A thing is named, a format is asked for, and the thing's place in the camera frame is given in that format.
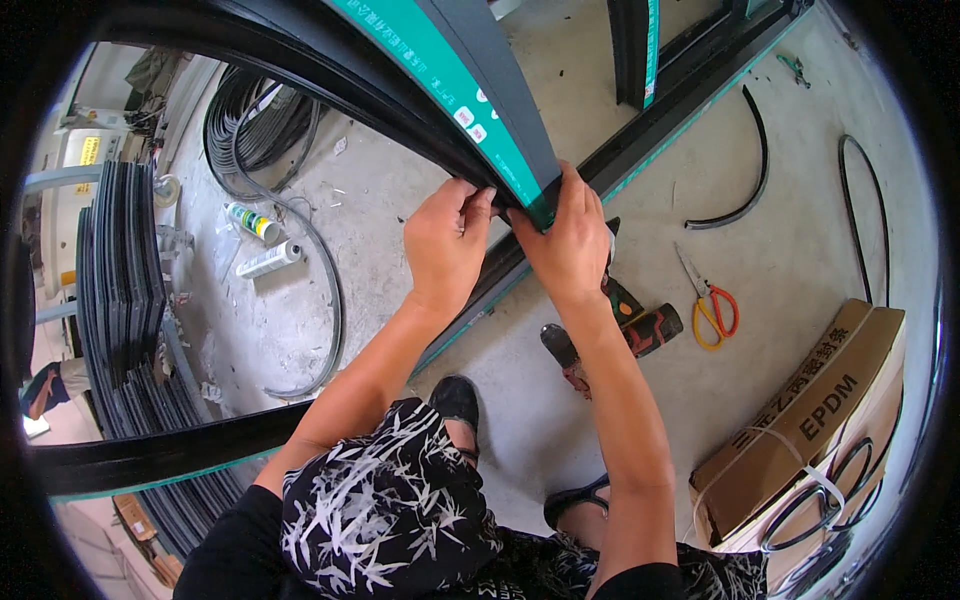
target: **caulk tube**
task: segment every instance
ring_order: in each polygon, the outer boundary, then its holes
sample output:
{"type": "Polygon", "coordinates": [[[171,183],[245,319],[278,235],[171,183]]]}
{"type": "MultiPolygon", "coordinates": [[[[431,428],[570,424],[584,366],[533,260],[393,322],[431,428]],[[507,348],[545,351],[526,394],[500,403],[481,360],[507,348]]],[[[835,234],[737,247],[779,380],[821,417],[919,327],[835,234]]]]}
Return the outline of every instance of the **caulk tube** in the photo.
{"type": "Polygon", "coordinates": [[[238,266],[236,273],[244,279],[253,279],[270,271],[276,271],[281,267],[292,265],[301,258],[303,258],[303,254],[300,252],[300,246],[294,244],[292,240],[287,240],[238,266]]]}
{"type": "Polygon", "coordinates": [[[253,212],[240,203],[224,203],[224,209],[232,221],[236,221],[240,224],[240,227],[246,229],[267,244],[273,244],[280,236],[280,223],[271,221],[267,217],[253,212]]]}

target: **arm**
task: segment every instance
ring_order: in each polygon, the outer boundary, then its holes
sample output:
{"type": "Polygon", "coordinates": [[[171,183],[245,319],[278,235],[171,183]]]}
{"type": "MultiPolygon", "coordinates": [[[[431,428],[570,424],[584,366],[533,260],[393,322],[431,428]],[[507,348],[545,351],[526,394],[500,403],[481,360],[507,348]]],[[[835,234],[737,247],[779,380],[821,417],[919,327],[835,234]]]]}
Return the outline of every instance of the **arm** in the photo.
{"type": "Polygon", "coordinates": [[[403,228],[414,289],[387,324],[307,409],[254,484],[277,496],[283,475],[343,438],[371,433],[427,345],[467,303],[487,249],[494,191],[448,180],[403,228]]]}
{"type": "Polygon", "coordinates": [[[608,527],[590,597],[628,568],[677,563],[675,483],[660,411],[600,291],[610,252],[603,205],[573,167],[561,166],[557,218],[545,235],[524,215],[513,211],[510,216],[517,240],[583,361],[610,474],[608,527]]]}
{"type": "Polygon", "coordinates": [[[47,400],[50,398],[50,394],[53,393],[54,377],[57,374],[53,371],[47,372],[47,380],[43,382],[43,387],[40,388],[40,391],[36,394],[36,399],[30,405],[30,417],[33,420],[37,420],[43,416],[43,411],[47,409],[47,400]]]}

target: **black rubber seal strip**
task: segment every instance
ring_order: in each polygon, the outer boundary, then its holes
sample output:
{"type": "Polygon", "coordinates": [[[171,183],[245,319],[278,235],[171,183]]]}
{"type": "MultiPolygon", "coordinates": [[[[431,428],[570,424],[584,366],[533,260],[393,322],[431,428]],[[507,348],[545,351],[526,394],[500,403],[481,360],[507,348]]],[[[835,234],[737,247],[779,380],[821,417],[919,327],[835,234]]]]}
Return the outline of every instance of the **black rubber seal strip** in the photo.
{"type": "Polygon", "coordinates": [[[767,145],[767,130],[763,127],[763,117],[760,116],[760,110],[756,107],[754,96],[751,95],[746,85],[743,86],[743,97],[747,99],[750,112],[754,114],[756,133],[760,136],[760,180],[756,183],[756,189],[746,204],[722,217],[703,221],[687,221],[684,223],[684,227],[687,229],[716,229],[739,221],[760,202],[760,196],[763,195],[763,190],[767,187],[767,179],[770,177],[770,148],[767,145]]]}
{"type": "Polygon", "coordinates": [[[887,207],[883,201],[883,192],[880,191],[880,180],[876,177],[876,171],[874,170],[874,164],[870,161],[870,158],[867,156],[867,152],[863,149],[863,146],[860,145],[860,142],[856,141],[849,133],[844,133],[840,136],[840,141],[837,144],[837,158],[840,161],[840,184],[843,186],[843,202],[847,207],[847,220],[850,222],[850,234],[853,236],[853,249],[856,250],[856,260],[860,265],[860,277],[863,279],[863,293],[867,297],[867,303],[874,303],[874,295],[870,291],[870,278],[867,276],[867,262],[863,258],[863,247],[860,245],[860,233],[856,228],[856,215],[853,214],[853,200],[850,197],[850,183],[847,181],[847,159],[845,157],[844,149],[847,147],[847,142],[853,144],[854,148],[860,151],[860,154],[863,155],[863,161],[867,163],[867,168],[870,169],[870,177],[874,179],[874,189],[876,190],[876,201],[880,207],[880,221],[883,224],[883,265],[884,265],[884,274],[886,275],[886,290],[887,298],[885,306],[890,305],[890,228],[887,226],[887,207]]]}

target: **black rubber strip on floor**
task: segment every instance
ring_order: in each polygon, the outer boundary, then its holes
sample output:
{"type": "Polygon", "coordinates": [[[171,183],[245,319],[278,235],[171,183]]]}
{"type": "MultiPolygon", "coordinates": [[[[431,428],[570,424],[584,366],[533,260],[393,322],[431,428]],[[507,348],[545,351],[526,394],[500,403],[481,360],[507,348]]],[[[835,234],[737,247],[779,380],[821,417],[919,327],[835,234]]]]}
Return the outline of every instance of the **black rubber strip on floor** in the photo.
{"type": "Polygon", "coordinates": [[[687,229],[716,229],[739,221],[745,217],[748,212],[753,210],[754,206],[756,206],[758,202],[760,202],[760,196],[763,195],[763,190],[765,190],[767,187],[767,180],[770,177],[770,148],[767,145],[767,130],[763,126],[763,117],[760,116],[760,110],[756,107],[754,96],[750,93],[750,90],[747,89],[746,85],[743,86],[743,97],[747,99],[747,105],[750,107],[750,112],[754,115],[756,133],[760,138],[760,179],[756,183],[756,188],[754,188],[754,193],[750,196],[750,200],[748,200],[744,205],[740,206],[737,210],[729,212],[722,217],[716,217],[715,219],[687,221],[684,223],[684,227],[687,229]]]}

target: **foot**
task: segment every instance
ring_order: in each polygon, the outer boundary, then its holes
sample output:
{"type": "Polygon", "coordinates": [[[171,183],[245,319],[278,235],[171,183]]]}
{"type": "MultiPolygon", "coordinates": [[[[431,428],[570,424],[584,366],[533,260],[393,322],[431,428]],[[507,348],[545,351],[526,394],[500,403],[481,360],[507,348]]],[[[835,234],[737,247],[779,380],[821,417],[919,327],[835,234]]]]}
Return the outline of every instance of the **foot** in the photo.
{"type": "Polygon", "coordinates": [[[462,375],[448,375],[440,380],[430,394],[427,405],[444,418],[446,433],[454,447],[474,468],[477,466],[477,426],[480,410],[473,383],[462,375]]]}
{"type": "MultiPolygon", "coordinates": [[[[610,486],[600,488],[594,494],[610,502],[610,486]]],[[[571,504],[557,519],[557,531],[562,531],[581,545],[599,552],[607,534],[607,510],[587,500],[571,504]]]]}

